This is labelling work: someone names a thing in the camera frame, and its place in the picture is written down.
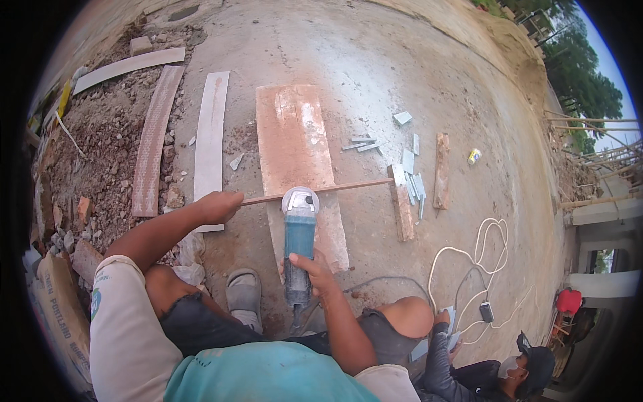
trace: angle grinder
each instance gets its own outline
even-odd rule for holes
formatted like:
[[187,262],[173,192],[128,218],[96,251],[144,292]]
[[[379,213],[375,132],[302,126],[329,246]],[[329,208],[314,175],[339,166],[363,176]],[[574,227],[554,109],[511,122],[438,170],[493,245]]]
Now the angle grinder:
[[282,199],[284,212],[284,297],[293,309],[291,334],[300,326],[301,312],[311,302],[312,284],[308,272],[293,266],[288,256],[295,253],[313,259],[313,244],[320,199],[307,187],[293,187]]

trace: person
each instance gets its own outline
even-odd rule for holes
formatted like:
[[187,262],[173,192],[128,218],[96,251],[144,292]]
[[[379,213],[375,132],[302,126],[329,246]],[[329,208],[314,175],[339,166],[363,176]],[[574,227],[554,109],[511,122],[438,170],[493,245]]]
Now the person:
[[421,401],[515,402],[542,393],[554,371],[554,355],[548,348],[532,347],[521,332],[519,356],[454,369],[453,359],[462,341],[447,350],[449,324],[447,311],[435,317],[424,374],[415,382]]
[[324,256],[291,254],[309,273],[325,325],[309,320],[306,336],[270,342],[261,335],[253,270],[228,278],[228,314],[170,267],[155,264],[197,227],[229,221],[242,200],[242,193],[212,192],[110,245],[96,269],[91,304],[89,360],[98,400],[418,401],[408,371],[396,363],[433,326],[423,299],[365,309],[356,319]]

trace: black cap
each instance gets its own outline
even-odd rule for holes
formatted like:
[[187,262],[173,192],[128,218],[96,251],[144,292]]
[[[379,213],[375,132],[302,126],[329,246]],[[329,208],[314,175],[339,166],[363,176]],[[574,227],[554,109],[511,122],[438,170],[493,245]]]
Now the black cap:
[[543,390],[549,383],[556,364],[554,354],[544,346],[532,347],[522,331],[520,331],[516,343],[518,344],[518,350],[527,355],[529,375],[525,380],[525,384],[527,394],[533,395]]

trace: white electrical cord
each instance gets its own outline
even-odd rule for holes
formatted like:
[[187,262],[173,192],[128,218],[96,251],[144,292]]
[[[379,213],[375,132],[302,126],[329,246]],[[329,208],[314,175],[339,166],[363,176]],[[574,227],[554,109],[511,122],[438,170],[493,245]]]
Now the white electrical cord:
[[[488,221],[490,221],[490,223],[487,225],[487,228],[485,229],[485,232],[484,232],[484,237],[483,237],[483,239],[482,239],[482,251],[480,252],[480,258],[477,258],[476,256],[478,255],[478,246],[480,245],[480,232],[482,231],[482,228],[483,228],[483,226],[485,225],[485,223],[486,223],[486,222],[488,222]],[[500,225],[501,223],[502,223],[502,224],[504,224],[504,227],[505,227],[504,231],[503,231],[502,226]],[[486,244],[487,244],[487,234],[489,233],[489,229],[490,229],[492,226],[497,226],[497,227],[500,229],[500,235],[502,236],[502,241],[503,241],[504,247],[503,247],[503,249],[502,249],[502,252],[500,253],[500,257],[498,258],[498,263],[496,264],[495,269],[494,269],[494,270],[492,270],[492,271],[487,271],[487,270],[486,270],[486,268],[484,268],[484,266],[482,266],[482,264],[480,263],[480,261],[482,261],[482,256],[484,255],[485,246],[486,246]],[[464,306],[464,308],[463,308],[462,310],[458,311],[458,313],[457,313],[457,315],[458,315],[458,320],[457,320],[457,323],[456,323],[456,325],[455,325],[455,327],[454,327],[454,332],[457,332],[457,331],[458,331],[458,326],[460,325],[460,319],[462,318],[462,315],[463,315],[464,311],[467,309],[467,307],[469,307],[469,304],[471,304],[471,302],[472,302],[476,297],[478,297],[478,296],[480,296],[480,295],[483,295],[484,293],[489,292],[489,289],[491,288],[491,284],[492,284],[492,282],[493,282],[493,277],[494,277],[494,275],[496,274],[496,272],[498,272],[498,271],[502,270],[502,269],[505,267],[505,265],[507,265],[507,259],[509,258],[509,252],[507,251],[507,239],[508,239],[508,235],[509,235],[509,228],[507,227],[507,222],[506,222],[504,219],[497,220],[497,219],[494,219],[494,218],[487,218],[487,219],[485,219],[484,221],[482,221],[482,223],[480,224],[480,227],[478,228],[478,237],[476,238],[476,247],[475,247],[474,252],[473,252],[473,258],[471,258],[471,255],[470,255],[468,252],[466,252],[466,251],[464,251],[464,250],[460,250],[460,249],[455,248],[455,247],[450,247],[450,246],[447,246],[447,247],[443,247],[443,248],[441,248],[441,249],[440,249],[440,251],[438,251],[438,253],[437,253],[437,254],[435,255],[435,257],[433,258],[433,264],[431,265],[431,271],[430,271],[430,273],[429,273],[429,283],[428,283],[428,286],[427,286],[427,287],[428,287],[429,298],[431,299],[431,306],[433,307],[433,313],[434,313],[434,314],[437,314],[437,313],[438,313],[438,311],[437,311],[437,304],[435,303],[435,299],[433,298],[433,294],[431,293],[431,280],[432,280],[432,278],[433,278],[433,271],[435,270],[435,263],[437,262],[438,257],[440,256],[440,254],[441,254],[444,250],[454,250],[454,251],[457,251],[457,252],[459,252],[459,253],[462,253],[462,254],[466,255],[467,257],[469,257],[469,260],[471,261],[471,263],[472,263],[472,264],[474,264],[475,266],[477,266],[477,267],[481,268],[481,269],[482,269],[483,271],[485,271],[487,274],[491,275],[491,278],[489,279],[489,285],[487,286],[487,288],[486,288],[485,290],[481,291],[481,292],[478,292],[474,297],[472,297],[472,298],[467,302],[467,304]],[[535,284],[531,285],[531,288],[529,288],[529,290],[527,291],[527,294],[525,295],[525,297],[523,297],[523,299],[520,301],[520,303],[516,306],[516,308],[515,308],[515,309],[514,309],[514,311],[511,313],[511,316],[509,317],[509,319],[508,319],[507,321],[505,321],[504,323],[500,324],[498,327],[495,327],[495,326],[491,325],[491,323],[489,323],[489,324],[485,327],[485,329],[482,331],[482,334],[480,334],[480,336],[478,337],[478,339],[476,339],[476,340],[475,340],[475,341],[473,341],[473,342],[463,342],[463,343],[464,343],[465,345],[471,345],[471,344],[476,343],[477,341],[479,341],[479,340],[482,338],[482,336],[484,335],[484,333],[485,333],[485,332],[487,332],[487,329],[488,329],[489,327],[492,327],[492,328],[495,328],[495,329],[502,328],[502,327],[503,327],[503,325],[505,325],[506,323],[508,323],[509,321],[511,321],[511,319],[512,319],[512,318],[514,318],[514,314],[516,313],[516,311],[518,310],[518,308],[520,308],[520,306],[521,306],[521,305],[522,305],[522,303],[525,301],[525,299],[527,298],[527,296],[529,296],[529,293],[531,293],[532,289],[535,289],[535,288],[536,288],[536,285],[535,285]],[[540,308],[538,308],[538,290],[536,290],[536,310],[537,310],[537,312],[538,312],[538,321],[540,321]],[[483,323],[483,322],[484,322],[484,321],[483,321],[483,320],[481,320],[481,321],[475,321],[475,322],[473,322],[473,323],[469,324],[469,326],[468,326],[468,327],[466,327],[463,331],[461,331],[461,332],[460,332],[460,334],[465,333],[466,331],[468,331],[468,330],[469,330],[472,326],[474,326],[475,324],[480,324],[480,323]]]

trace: face mask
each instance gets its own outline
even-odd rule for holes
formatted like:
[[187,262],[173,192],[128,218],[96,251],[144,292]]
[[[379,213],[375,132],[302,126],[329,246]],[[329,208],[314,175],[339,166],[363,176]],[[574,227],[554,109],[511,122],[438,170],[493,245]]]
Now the face mask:
[[505,361],[500,364],[500,368],[498,369],[498,378],[513,378],[509,375],[508,370],[516,370],[520,368],[516,361],[519,357],[520,356],[509,356],[506,358]]

